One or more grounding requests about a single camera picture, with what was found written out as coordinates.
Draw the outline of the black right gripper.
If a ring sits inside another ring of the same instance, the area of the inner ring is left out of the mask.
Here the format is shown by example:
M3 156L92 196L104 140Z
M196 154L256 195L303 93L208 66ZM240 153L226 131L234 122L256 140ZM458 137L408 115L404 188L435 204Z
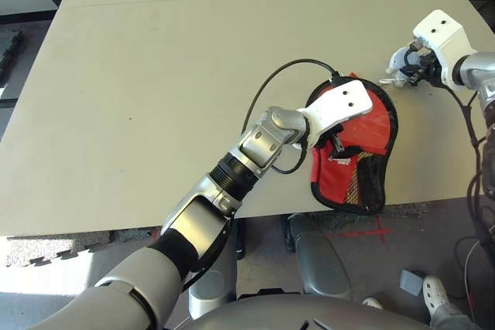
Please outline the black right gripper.
M413 64L410 56L416 55L418 62ZM430 83L433 87L442 87L442 68L437 56L431 49L408 49L404 55L404 75L407 82L416 87L422 81Z

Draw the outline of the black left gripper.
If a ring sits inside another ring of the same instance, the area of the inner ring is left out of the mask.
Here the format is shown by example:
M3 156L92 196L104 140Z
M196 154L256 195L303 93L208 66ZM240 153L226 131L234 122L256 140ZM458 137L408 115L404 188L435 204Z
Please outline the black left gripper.
M338 124L333 128L330 128L325 133L325 139L331 144L332 147L329 152L331 159L348 159L360 154L363 151L360 146L344 147L339 137L339 133L341 133L342 131L343 125Z

